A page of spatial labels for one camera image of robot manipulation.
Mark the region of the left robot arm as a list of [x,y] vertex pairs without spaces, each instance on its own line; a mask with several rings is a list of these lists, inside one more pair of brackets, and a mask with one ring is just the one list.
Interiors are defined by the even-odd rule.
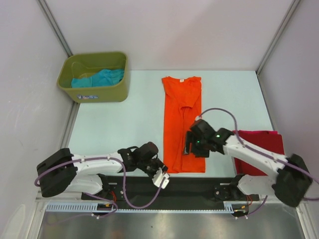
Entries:
[[99,199],[109,196],[109,173],[141,170],[152,183],[164,189],[169,183],[168,167],[158,158],[158,147],[147,142],[105,155],[79,155],[62,148],[37,165],[34,184],[45,198],[64,192],[89,193]]

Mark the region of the orange t shirt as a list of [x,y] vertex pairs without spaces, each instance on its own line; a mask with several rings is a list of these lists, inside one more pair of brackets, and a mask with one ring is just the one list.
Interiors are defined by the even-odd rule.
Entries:
[[165,92],[163,161],[168,173],[204,173],[205,159],[185,155],[186,132],[202,112],[201,77],[162,78]]

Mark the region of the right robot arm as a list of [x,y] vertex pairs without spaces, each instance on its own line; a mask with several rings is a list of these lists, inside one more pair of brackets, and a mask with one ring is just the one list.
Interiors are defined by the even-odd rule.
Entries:
[[259,169],[263,176],[243,175],[231,185],[230,195],[241,200],[246,195],[276,196],[290,207],[297,207],[304,199],[313,179],[304,160],[296,154],[285,156],[256,146],[225,128],[214,130],[199,119],[186,132],[184,154],[208,158],[218,152],[240,159]]

